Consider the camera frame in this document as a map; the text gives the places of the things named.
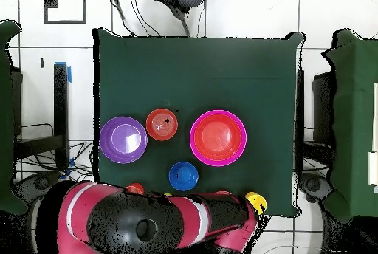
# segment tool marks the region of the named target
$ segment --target red bowl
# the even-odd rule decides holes
[[[155,140],[165,141],[174,136],[178,122],[174,113],[167,109],[152,111],[145,121],[145,128],[150,137]]]
[[[212,161],[231,158],[241,146],[238,123],[226,114],[212,114],[203,118],[194,131],[198,152]]]

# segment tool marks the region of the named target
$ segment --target black stand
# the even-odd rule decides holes
[[[12,71],[13,103],[15,111],[15,135],[21,133],[21,82],[19,69]],[[28,140],[15,140],[14,159],[55,150],[57,169],[68,167],[68,103],[67,69],[65,65],[54,65],[54,135]]]

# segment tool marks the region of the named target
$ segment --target bowl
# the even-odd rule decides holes
[[[145,152],[147,133],[132,117],[115,117],[106,122],[100,132],[100,148],[113,162],[135,162]]]
[[[178,162],[169,170],[169,182],[178,191],[193,189],[198,182],[198,171],[188,162]]]
[[[145,121],[145,128],[151,138],[165,141],[172,138],[178,127],[177,118],[174,113],[167,109],[156,109],[152,111]]]
[[[190,130],[192,152],[206,165],[226,166],[235,162],[247,144],[247,132],[241,120],[225,110],[207,111]]]

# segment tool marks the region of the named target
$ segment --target purple bowl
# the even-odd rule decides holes
[[[113,162],[135,162],[145,152],[147,133],[141,123],[131,117],[115,117],[100,132],[103,154]]]

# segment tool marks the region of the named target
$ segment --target dark green tabletop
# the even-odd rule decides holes
[[[334,48],[326,53],[337,80],[332,126],[336,158],[330,177],[335,192],[324,205],[337,220],[347,222],[354,216],[378,217],[378,193],[368,184],[378,41],[364,40],[350,30],[336,36]]]
[[[13,162],[14,114],[13,90],[10,77],[10,39],[21,31],[13,21],[0,21],[0,210],[12,214],[27,211],[26,204],[13,195],[10,185],[15,169]]]
[[[100,152],[100,181],[125,187],[139,182],[146,191],[180,192],[168,181],[179,161],[199,172],[189,193],[249,191],[267,199],[269,215],[294,216],[292,206],[293,119],[296,51],[303,40],[234,38],[121,38],[98,29],[100,127],[116,116],[145,126],[154,109],[166,108],[179,121],[169,141],[148,137],[136,162],[120,165]],[[212,109],[237,115],[247,129],[241,157],[222,168],[193,155],[189,132],[195,119]]]

